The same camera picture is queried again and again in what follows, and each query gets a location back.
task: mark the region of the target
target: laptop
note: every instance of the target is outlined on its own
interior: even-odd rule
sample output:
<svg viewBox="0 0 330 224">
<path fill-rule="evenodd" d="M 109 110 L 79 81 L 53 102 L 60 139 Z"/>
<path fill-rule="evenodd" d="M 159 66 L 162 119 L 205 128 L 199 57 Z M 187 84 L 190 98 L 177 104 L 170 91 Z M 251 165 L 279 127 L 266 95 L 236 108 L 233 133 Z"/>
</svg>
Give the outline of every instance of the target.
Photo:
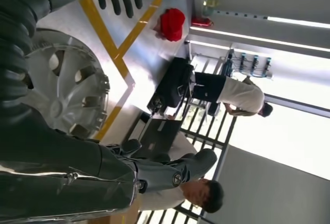
<svg viewBox="0 0 330 224">
<path fill-rule="evenodd" d="M 159 154 L 168 154 L 182 121 L 152 118 L 148 123 L 140 139 L 142 147 L 131 157 L 151 159 Z"/>
</svg>

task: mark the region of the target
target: fire extinguisher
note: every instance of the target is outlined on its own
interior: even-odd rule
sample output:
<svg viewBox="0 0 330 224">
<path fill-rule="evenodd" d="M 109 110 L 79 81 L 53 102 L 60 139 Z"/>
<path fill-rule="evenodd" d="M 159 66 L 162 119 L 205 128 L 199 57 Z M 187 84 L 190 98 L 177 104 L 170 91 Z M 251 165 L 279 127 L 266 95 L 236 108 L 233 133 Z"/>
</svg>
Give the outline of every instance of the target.
<svg viewBox="0 0 330 224">
<path fill-rule="evenodd" d="M 211 27 L 213 26 L 213 21 L 208 18 L 193 18 L 192 26 L 196 27 Z"/>
</svg>

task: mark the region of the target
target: red object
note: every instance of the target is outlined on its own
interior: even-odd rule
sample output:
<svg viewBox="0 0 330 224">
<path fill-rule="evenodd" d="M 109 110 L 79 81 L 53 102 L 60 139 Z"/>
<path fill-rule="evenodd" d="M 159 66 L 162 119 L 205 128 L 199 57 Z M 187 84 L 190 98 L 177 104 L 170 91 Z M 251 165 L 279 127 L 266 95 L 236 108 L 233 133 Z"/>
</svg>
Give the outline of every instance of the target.
<svg viewBox="0 0 330 224">
<path fill-rule="evenodd" d="M 213 26 L 213 22 L 208 18 L 193 18 L 192 25 L 197 27 L 211 27 Z"/>
<path fill-rule="evenodd" d="M 167 9 L 160 16 L 160 30 L 168 41 L 179 41 L 186 17 L 178 9 Z"/>
</svg>

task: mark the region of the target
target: window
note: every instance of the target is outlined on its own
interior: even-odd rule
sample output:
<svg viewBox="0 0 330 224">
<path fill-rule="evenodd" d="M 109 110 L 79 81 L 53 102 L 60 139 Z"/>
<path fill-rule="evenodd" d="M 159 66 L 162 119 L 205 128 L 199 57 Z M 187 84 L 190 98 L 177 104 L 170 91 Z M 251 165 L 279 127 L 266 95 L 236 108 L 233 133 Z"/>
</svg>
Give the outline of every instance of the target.
<svg viewBox="0 0 330 224">
<path fill-rule="evenodd" d="M 238 118 L 230 144 L 330 180 L 330 119 L 272 105 L 267 118 Z"/>
</svg>

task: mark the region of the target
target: yellow stripe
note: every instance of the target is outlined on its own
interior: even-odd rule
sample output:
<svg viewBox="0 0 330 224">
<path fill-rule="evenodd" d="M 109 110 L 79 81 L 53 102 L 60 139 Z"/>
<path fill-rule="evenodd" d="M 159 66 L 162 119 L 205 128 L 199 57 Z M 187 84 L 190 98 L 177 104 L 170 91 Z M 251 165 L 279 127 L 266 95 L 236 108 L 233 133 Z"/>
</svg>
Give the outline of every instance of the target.
<svg viewBox="0 0 330 224">
<path fill-rule="evenodd" d="M 103 126 L 95 136 L 96 139 L 102 140 L 111 127 L 115 119 L 119 114 L 124 104 L 133 91 L 135 84 L 128 68 L 122 57 L 143 30 L 149 20 L 159 7 L 162 0 L 153 0 L 152 4 L 127 36 L 119 48 L 117 48 L 102 17 L 97 11 L 93 0 L 80 0 L 80 5 L 94 27 L 106 52 L 113 61 L 120 75 L 128 85 L 128 89 L 120 98 L 115 108 L 108 116 Z"/>
<path fill-rule="evenodd" d="M 100 39 L 106 52 L 112 58 L 116 67 L 119 71 L 122 77 L 124 80 L 126 78 L 133 79 L 126 64 L 125 64 L 124 60 L 122 60 L 122 57 L 118 57 L 119 51 L 117 47 L 113 42 L 108 29 L 106 29 L 106 26 L 104 24 L 103 20 L 102 20 L 102 17 L 100 17 L 94 1 L 80 0 L 80 5 Z"/>
<path fill-rule="evenodd" d="M 126 91 L 119 99 L 119 101 L 115 106 L 115 108 L 108 116 L 108 118 L 104 122 L 103 126 L 94 137 L 97 140 L 102 140 L 106 132 L 111 127 L 111 125 L 115 121 L 115 119 L 119 114 L 124 104 L 128 99 L 133 88 L 128 88 Z"/>
<path fill-rule="evenodd" d="M 153 0 L 152 4 L 119 46 L 119 58 L 123 57 L 139 34 L 151 19 L 151 17 L 162 4 L 162 0 Z"/>
</svg>

